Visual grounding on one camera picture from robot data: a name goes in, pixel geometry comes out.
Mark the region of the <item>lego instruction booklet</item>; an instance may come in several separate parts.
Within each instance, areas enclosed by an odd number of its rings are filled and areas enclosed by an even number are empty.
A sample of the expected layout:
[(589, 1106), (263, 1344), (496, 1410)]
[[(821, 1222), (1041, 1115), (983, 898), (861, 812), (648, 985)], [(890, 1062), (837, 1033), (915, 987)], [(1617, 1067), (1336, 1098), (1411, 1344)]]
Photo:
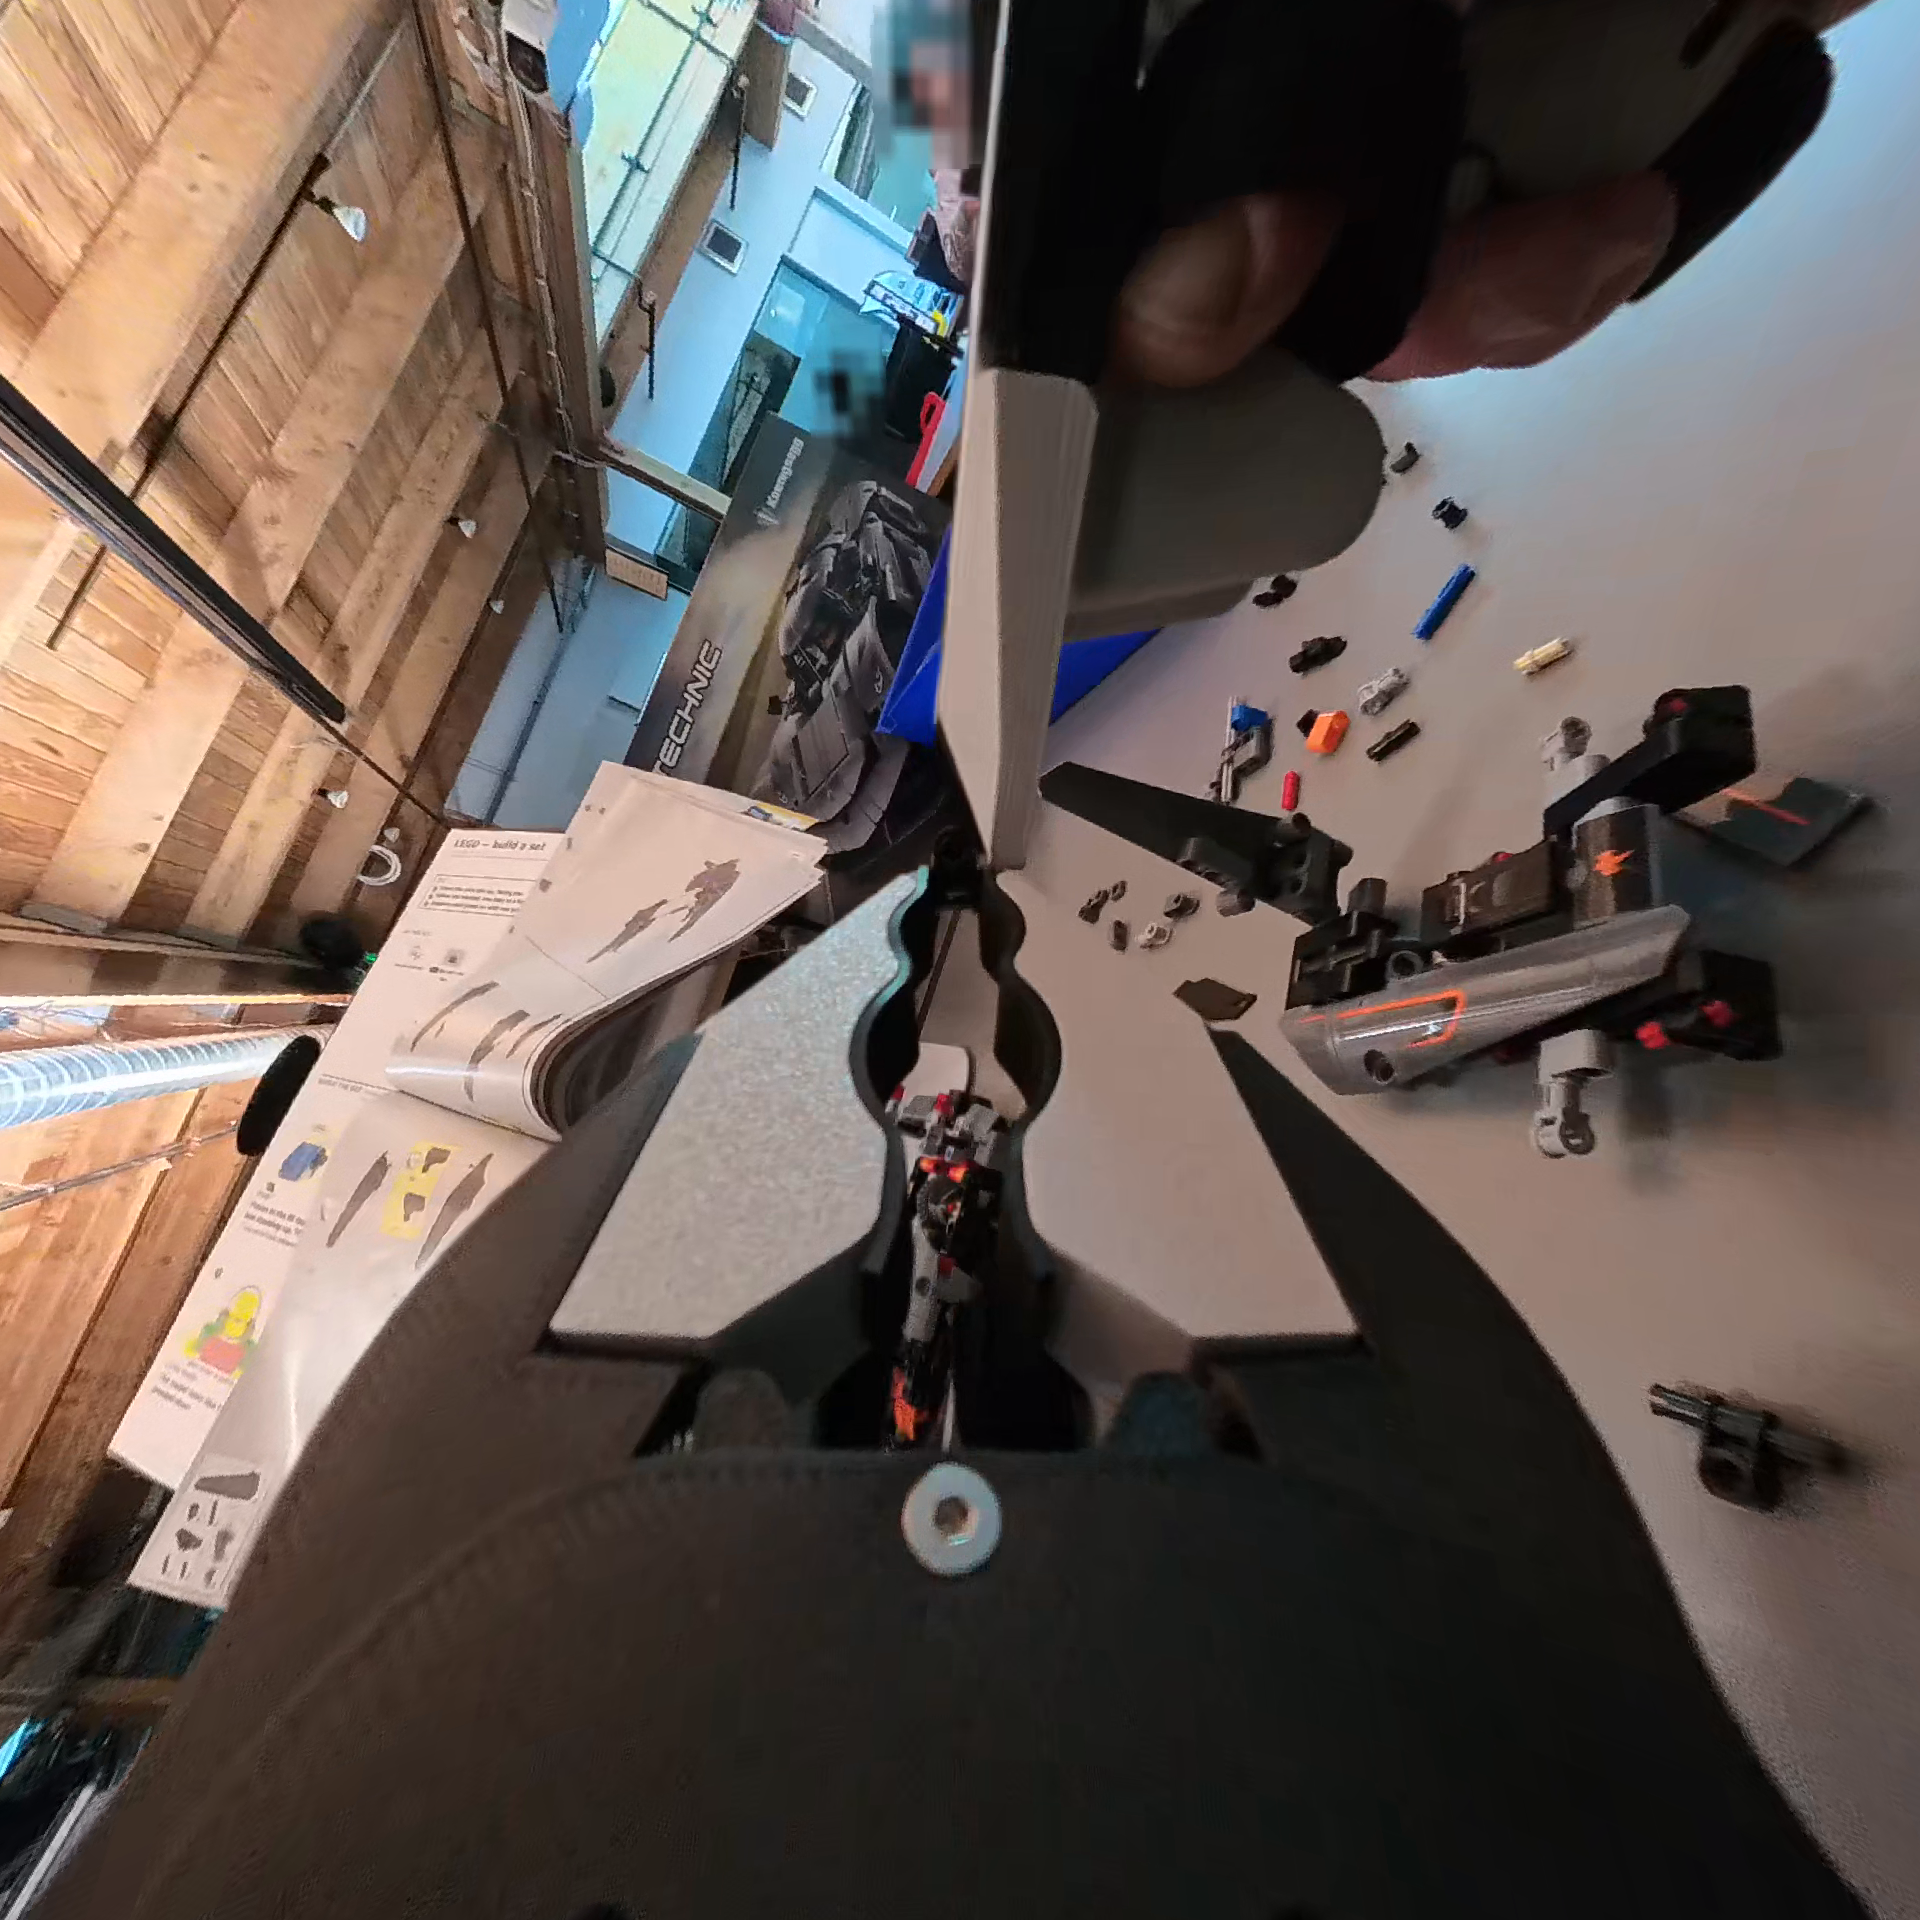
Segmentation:
[(130, 1585), (225, 1608), (261, 1515), (433, 1260), (819, 883), (775, 801), (606, 763), (564, 831), (444, 841), (278, 1126), (110, 1454), (170, 1499)]

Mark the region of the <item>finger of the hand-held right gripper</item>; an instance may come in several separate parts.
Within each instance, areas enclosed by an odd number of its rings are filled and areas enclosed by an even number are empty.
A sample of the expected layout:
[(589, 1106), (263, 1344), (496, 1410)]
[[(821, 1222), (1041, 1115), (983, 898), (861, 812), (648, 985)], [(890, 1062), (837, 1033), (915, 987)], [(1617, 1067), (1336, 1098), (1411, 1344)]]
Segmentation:
[(992, 872), (1026, 863), (1098, 406), (1048, 371), (968, 371), (937, 721)]

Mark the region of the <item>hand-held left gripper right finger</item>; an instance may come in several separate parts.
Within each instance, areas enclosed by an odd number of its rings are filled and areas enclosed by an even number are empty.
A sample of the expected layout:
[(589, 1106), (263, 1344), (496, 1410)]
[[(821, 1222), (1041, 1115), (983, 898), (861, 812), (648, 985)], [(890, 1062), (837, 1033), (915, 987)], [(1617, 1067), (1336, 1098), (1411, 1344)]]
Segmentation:
[(1240, 1350), (1351, 1342), (1356, 1321), (1261, 1144), (1214, 1044), (1179, 998), (1212, 976), (1260, 993), (1245, 923), (1189, 923), (1169, 947), (1119, 953), (1048, 900), (1036, 872), (1006, 880), (1025, 922), (1021, 976), (1045, 1000), (1059, 1075), (1032, 1122), (1025, 1177), (1061, 1275), (1048, 1348), (1096, 1403), (1136, 1379)]

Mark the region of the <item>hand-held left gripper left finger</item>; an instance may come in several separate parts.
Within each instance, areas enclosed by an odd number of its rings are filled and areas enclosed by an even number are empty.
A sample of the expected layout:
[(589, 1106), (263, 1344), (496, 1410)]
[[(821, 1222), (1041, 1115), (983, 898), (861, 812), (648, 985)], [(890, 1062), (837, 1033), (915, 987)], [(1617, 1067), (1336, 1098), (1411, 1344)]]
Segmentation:
[(708, 1020), (589, 1240), (564, 1348), (759, 1373), (846, 1373), (864, 1273), (901, 1224), (875, 1053), (904, 1015), (930, 872), (906, 872)]

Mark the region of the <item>person's right hand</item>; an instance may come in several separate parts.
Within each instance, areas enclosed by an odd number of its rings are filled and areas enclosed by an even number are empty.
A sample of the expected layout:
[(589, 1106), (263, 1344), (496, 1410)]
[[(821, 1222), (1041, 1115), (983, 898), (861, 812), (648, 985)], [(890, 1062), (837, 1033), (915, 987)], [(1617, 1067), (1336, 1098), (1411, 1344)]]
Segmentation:
[[(1167, 388), (1225, 379), (1307, 300), (1342, 224), (1333, 197), (1280, 189), (1165, 233), (1123, 284), (1112, 364)], [(1447, 229), (1425, 300), (1365, 377), (1396, 384), (1542, 364), (1633, 300), (1675, 226), (1659, 173), (1478, 213)]]

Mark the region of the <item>dark grey lego wing panel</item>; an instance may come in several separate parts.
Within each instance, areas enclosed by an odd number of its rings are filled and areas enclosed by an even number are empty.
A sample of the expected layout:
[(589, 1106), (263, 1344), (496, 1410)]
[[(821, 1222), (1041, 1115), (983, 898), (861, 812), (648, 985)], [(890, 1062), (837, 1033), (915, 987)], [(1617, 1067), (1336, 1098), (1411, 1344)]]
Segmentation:
[(1309, 927), (1342, 916), (1342, 874), (1353, 849), (1316, 829), (1303, 812), (1261, 814), (1079, 761), (1054, 767), (1039, 792), (1216, 887), (1221, 916), (1258, 903), (1278, 905)]

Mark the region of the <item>large lego car chassis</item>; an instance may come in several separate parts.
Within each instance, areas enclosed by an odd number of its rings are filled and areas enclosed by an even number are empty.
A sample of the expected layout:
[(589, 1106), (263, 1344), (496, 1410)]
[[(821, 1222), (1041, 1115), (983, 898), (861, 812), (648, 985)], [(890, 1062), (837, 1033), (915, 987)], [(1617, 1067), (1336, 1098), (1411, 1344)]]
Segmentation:
[(954, 1439), (959, 1335), (997, 1248), (1016, 1127), (974, 1091), (970, 1053), (945, 1044), (897, 1086), (888, 1117), (904, 1153), (912, 1271), (886, 1446), (906, 1452)]

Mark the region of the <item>flat grey orange striped tile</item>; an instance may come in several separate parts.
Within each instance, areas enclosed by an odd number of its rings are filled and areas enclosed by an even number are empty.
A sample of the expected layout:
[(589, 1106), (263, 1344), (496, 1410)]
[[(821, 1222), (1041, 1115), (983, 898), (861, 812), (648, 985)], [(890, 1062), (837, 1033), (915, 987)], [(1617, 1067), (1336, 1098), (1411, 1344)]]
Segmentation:
[(1855, 829), (1875, 801), (1853, 787), (1810, 776), (1748, 776), (1686, 803), (1677, 821), (1708, 843), (1775, 872), (1795, 872), (1839, 834)]

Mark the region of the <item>silver air duct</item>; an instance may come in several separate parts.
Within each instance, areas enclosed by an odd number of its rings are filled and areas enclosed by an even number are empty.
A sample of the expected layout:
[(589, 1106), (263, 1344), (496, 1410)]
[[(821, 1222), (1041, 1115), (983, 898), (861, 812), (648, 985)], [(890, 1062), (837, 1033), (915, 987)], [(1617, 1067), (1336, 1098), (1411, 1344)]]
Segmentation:
[(323, 1027), (245, 1027), (194, 1038), (57, 1044), (3, 1055), (3, 1129), (260, 1078)]

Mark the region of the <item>black t-shaped lego piece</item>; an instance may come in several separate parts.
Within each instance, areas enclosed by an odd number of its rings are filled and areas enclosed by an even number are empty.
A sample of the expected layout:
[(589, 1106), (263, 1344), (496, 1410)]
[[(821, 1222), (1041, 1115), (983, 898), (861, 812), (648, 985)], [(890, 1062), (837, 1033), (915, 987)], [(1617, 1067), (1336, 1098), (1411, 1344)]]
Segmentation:
[(1777, 1514), (1801, 1477), (1846, 1477), (1850, 1457), (1839, 1443), (1786, 1424), (1755, 1403), (1653, 1382), (1657, 1417), (1686, 1426), (1695, 1439), (1693, 1470), (1708, 1494), (1753, 1514)]

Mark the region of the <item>blue plastic bin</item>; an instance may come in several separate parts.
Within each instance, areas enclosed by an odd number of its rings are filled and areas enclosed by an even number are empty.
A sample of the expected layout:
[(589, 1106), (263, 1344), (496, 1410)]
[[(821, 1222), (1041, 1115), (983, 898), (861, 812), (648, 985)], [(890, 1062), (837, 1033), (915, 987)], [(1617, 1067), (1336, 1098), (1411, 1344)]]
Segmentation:
[[(1159, 628), (1108, 637), (1068, 641), (1048, 703), (1048, 723), (1059, 721), (1130, 659), (1138, 659), (1159, 636)], [(939, 738), (937, 696), (945, 679), (945, 643), (934, 641), (915, 661), (903, 659), (901, 674), (883, 707), (877, 734), (912, 745), (934, 747)]]

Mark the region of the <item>black grey lego assembly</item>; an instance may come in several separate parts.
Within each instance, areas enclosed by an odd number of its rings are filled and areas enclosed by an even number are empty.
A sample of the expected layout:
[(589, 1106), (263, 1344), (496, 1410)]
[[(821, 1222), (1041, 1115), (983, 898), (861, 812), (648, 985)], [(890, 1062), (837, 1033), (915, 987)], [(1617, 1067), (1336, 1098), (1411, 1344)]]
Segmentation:
[(1711, 940), (1677, 821), (1759, 758), (1741, 683), (1660, 692), (1617, 756), (1595, 749), (1580, 718), (1562, 719), (1542, 739), (1549, 803), (1533, 845), (1444, 876), (1413, 929), (1365, 882), (1300, 938), (1280, 1018), (1287, 1044), (1338, 1095), (1531, 1062), (1533, 1142), (1549, 1160), (1593, 1153), (1588, 1091), (1613, 1073), (1620, 1047), (1779, 1060), (1775, 967)]

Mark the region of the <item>dark lego set box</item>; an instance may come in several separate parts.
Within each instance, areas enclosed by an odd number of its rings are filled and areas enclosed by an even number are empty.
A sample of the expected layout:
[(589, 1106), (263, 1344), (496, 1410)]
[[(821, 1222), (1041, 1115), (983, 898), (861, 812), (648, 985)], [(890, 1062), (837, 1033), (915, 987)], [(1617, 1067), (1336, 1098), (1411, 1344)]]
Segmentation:
[(626, 763), (810, 816), (833, 854), (926, 810), (883, 732), (952, 514), (833, 433), (761, 422)]

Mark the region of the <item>black ceiling rail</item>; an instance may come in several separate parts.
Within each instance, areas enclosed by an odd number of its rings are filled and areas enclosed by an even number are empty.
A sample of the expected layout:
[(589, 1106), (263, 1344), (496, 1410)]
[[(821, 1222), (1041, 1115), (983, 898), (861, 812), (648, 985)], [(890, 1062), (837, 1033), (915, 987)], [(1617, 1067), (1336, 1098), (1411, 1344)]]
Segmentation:
[(59, 514), (127, 561), (179, 610), (190, 616), (234, 659), (269, 679), (285, 699), (340, 730), (349, 710), (343, 699), (301, 665), (269, 625), (249, 612), (229, 588), (159, 528), (154, 517), (114, 484), (12, 379), (3, 381), (3, 457)]

